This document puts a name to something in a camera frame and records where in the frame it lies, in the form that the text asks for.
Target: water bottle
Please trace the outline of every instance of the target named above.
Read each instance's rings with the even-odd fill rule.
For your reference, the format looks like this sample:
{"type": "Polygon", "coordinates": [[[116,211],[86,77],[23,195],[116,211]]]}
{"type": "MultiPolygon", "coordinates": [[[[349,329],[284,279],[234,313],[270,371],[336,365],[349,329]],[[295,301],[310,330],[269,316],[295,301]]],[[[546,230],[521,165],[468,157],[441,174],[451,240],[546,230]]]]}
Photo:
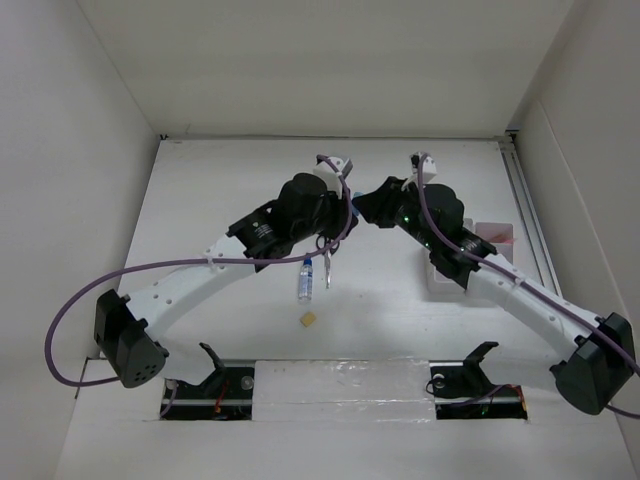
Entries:
{"type": "Polygon", "coordinates": [[[313,265],[310,258],[305,258],[300,268],[298,279],[298,302],[309,303],[311,301],[311,291],[313,289],[313,265]]]}

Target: white wall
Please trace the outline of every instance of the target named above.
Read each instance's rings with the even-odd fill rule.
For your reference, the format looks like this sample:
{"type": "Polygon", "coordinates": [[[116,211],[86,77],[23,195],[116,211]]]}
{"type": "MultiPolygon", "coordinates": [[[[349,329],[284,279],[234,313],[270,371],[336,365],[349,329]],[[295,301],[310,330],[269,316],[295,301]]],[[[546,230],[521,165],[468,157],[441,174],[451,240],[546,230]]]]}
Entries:
{"type": "MultiPolygon", "coordinates": [[[[640,3],[591,1],[518,148],[563,292],[640,330],[640,3]]],[[[638,379],[616,404],[640,411],[638,379]]],[[[622,421],[640,466],[640,424],[622,421]]]]}
{"type": "Polygon", "coordinates": [[[573,0],[79,3],[157,133],[491,137],[573,0]]]}
{"type": "MultiPolygon", "coordinates": [[[[0,477],[55,472],[75,391],[43,359],[81,285],[121,266],[157,141],[73,0],[0,1],[0,477]]],[[[78,378],[93,301],[55,356],[78,378]]]]}

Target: red wire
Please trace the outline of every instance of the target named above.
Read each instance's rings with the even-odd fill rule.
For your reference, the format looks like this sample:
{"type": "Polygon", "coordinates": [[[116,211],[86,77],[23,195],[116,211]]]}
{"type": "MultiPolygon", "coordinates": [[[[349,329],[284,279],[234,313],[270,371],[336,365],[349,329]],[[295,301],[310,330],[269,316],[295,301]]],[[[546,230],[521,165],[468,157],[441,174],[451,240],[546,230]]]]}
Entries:
{"type": "Polygon", "coordinates": [[[225,393],[227,393],[227,388],[229,388],[229,380],[227,380],[222,386],[222,392],[220,393],[218,400],[216,400],[216,406],[213,407],[213,411],[216,413],[220,413],[220,402],[222,402],[222,399],[224,398],[225,393]]]}

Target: yellow sponge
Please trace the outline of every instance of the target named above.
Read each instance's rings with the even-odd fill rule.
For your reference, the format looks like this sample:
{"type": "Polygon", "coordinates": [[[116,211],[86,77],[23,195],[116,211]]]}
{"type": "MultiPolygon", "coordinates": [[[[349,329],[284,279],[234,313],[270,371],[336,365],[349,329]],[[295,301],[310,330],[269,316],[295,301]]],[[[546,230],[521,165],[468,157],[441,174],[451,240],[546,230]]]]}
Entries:
{"type": "Polygon", "coordinates": [[[300,323],[303,324],[305,327],[308,327],[315,321],[316,321],[316,316],[312,312],[305,313],[302,317],[300,317],[300,323]]]}

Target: scissors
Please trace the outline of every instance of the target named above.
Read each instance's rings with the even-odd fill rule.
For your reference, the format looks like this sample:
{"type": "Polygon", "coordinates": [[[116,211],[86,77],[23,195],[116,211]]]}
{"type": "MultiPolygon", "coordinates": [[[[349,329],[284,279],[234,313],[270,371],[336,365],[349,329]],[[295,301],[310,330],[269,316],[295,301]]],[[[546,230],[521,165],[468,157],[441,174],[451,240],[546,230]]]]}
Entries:
{"type": "MultiPolygon", "coordinates": [[[[324,235],[318,235],[316,238],[316,248],[318,250],[326,247],[331,240],[324,235]]],[[[325,278],[325,288],[329,288],[331,286],[331,255],[335,254],[340,247],[340,242],[336,243],[333,247],[324,252],[324,278],[325,278]]]]}

